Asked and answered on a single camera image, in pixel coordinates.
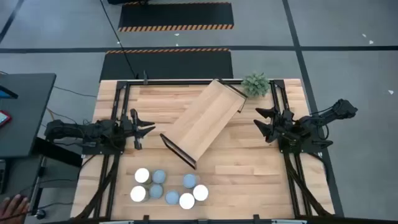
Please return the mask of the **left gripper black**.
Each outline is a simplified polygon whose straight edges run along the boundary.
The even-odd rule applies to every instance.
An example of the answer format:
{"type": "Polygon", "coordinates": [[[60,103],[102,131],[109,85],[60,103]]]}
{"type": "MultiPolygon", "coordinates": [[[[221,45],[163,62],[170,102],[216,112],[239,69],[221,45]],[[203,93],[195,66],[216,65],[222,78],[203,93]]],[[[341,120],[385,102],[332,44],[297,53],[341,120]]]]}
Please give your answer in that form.
{"type": "Polygon", "coordinates": [[[127,117],[127,115],[121,116],[121,127],[124,132],[124,137],[134,137],[134,148],[137,150],[142,149],[141,139],[155,129],[154,122],[150,121],[142,121],[138,118],[137,111],[135,109],[131,109],[131,119],[127,117]],[[151,126],[144,129],[139,129],[139,127],[151,126]]]}

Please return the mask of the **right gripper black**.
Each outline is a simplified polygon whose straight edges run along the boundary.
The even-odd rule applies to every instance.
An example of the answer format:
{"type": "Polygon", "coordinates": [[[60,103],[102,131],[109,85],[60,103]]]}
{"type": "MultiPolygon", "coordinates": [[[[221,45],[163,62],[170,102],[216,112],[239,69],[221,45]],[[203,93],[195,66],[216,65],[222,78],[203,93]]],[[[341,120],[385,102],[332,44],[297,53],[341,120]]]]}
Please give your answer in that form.
{"type": "Polygon", "coordinates": [[[256,108],[256,111],[264,118],[270,118],[269,124],[254,119],[254,124],[260,130],[261,134],[266,137],[266,142],[271,143],[280,135],[286,135],[293,126],[293,112],[291,110],[283,110],[281,113],[275,107],[271,109],[256,108]]]}

